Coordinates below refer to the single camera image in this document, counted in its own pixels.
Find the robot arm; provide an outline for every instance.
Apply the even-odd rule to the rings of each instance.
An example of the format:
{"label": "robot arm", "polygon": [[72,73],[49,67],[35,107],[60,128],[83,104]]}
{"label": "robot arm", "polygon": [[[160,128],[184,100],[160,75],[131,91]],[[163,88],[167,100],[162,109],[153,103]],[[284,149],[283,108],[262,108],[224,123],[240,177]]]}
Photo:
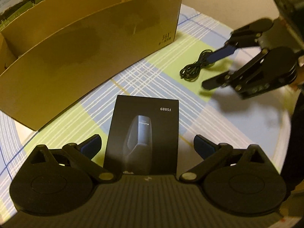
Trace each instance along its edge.
{"label": "robot arm", "polygon": [[212,90],[231,86],[242,99],[291,84],[297,77],[298,58],[304,55],[304,0],[274,0],[280,17],[262,18],[234,30],[224,47],[209,53],[204,66],[238,48],[260,46],[261,52],[235,72],[227,71],[202,82]]}

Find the black disc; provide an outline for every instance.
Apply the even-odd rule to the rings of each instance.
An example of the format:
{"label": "black disc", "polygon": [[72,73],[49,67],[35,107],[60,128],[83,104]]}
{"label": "black disc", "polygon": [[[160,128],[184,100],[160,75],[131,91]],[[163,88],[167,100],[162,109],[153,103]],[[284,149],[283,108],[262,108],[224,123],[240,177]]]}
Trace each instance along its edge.
{"label": "black disc", "polygon": [[236,215],[273,211],[286,194],[286,185],[279,174],[237,165],[211,172],[203,189],[218,207]]}
{"label": "black disc", "polygon": [[28,174],[17,176],[10,186],[10,196],[17,210],[34,215],[56,215],[69,212],[88,200],[93,183],[86,173],[59,165],[49,171],[42,165],[35,166]]}

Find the green patch on tablecloth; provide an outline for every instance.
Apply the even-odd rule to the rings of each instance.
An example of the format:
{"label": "green patch on tablecloth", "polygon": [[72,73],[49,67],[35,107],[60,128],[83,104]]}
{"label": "green patch on tablecloth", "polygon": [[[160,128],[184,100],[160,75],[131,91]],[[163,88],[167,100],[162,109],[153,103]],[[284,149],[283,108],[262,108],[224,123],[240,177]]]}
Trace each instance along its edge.
{"label": "green patch on tablecloth", "polygon": [[227,71],[232,64],[231,60],[225,58],[217,61],[216,64],[210,68],[202,69],[198,79],[194,82],[185,81],[179,76],[179,71],[187,64],[197,61],[200,53],[205,49],[214,50],[214,48],[199,39],[178,31],[176,33],[175,41],[172,44],[166,46],[161,51],[146,57],[146,60],[190,91],[194,92],[201,99],[208,102],[214,90],[207,91],[202,89],[202,81]]}
{"label": "green patch on tablecloth", "polygon": [[9,220],[11,216],[1,199],[0,199],[0,207],[2,207],[0,208],[0,224],[2,224],[7,220]]}
{"label": "green patch on tablecloth", "polygon": [[47,145],[49,149],[62,148],[69,142],[80,144],[94,134],[101,136],[102,147],[92,160],[99,165],[103,165],[108,136],[83,109],[81,104],[76,104],[41,130],[24,149],[29,155],[34,147],[39,144]]}

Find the checkered tablecloth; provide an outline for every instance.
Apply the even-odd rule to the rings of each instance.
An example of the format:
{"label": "checkered tablecloth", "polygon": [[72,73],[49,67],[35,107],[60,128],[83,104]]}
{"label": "checkered tablecloth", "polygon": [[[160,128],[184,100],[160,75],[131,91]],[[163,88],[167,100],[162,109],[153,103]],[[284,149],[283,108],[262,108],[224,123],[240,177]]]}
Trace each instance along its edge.
{"label": "checkered tablecloth", "polygon": [[242,101],[229,87],[201,89],[201,81],[236,69],[259,52],[238,50],[228,59],[201,71],[195,82],[180,79],[179,71],[197,60],[204,49],[216,49],[229,38],[231,29],[187,6],[181,7],[174,43],[140,60],[85,96],[40,132],[31,131],[0,112],[0,219],[15,208],[9,186],[18,169],[37,144],[61,148],[80,143],[93,134],[102,138],[102,149],[93,159],[103,164],[107,136],[118,94],[179,100],[177,175],[201,162],[193,138],[201,134],[215,143],[235,148],[259,144],[280,171],[288,144],[290,118],[288,90],[282,88]]}

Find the open cardboard box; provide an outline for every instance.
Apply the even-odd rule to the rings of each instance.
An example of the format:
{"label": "open cardboard box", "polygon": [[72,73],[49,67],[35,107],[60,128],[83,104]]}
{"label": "open cardboard box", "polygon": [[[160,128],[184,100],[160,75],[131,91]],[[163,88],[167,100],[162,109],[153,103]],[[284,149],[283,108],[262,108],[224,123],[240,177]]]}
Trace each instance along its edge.
{"label": "open cardboard box", "polygon": [[180,6],[181,0],[40,2],[0,32],[0,110],[39,130],[172,43]]}
{"label": "open cardboard box", "polygon": [[280,213],[284,216],[302,217],[304,207],[304,180],[300,182],[291,195],[280,206]]}

